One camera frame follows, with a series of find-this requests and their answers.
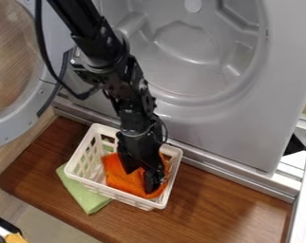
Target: washing machine door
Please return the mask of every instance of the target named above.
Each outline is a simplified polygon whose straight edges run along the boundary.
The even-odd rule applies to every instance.
[[[306,103],[306,0],[101,0],[98,8],[128,38],[171,138],[277,168]],[[115,116],[101,94],[73,101]]]
[[[0,0],[0,145],[37,123],[58,89],[38,53],[32,21],[34,1],[20,3]],[[60,73],[63,53],[73,43],[47,4],[44,11],[50,60]]]

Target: cable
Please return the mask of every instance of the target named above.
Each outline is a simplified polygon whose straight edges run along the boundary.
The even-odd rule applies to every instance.
[[[48,72],[55,79],[55,81],[60,84],[63,88],[65,88],[72,96],[79,100],[86,100],[92,94],[97,92],[100,87],[93,86],[88,91],[84,93],[75,93],[67,84],[65,84],[55,73],[52,68],[51,61],[48,57],[48,52],[45,43],[44,31],[43,31],[43,12],[42,12],[42,0],[36,0],[35,2],[35,32],[37,36],[38,46],[40,50],[40,54],[44,60],[45,65],[47,66]]]

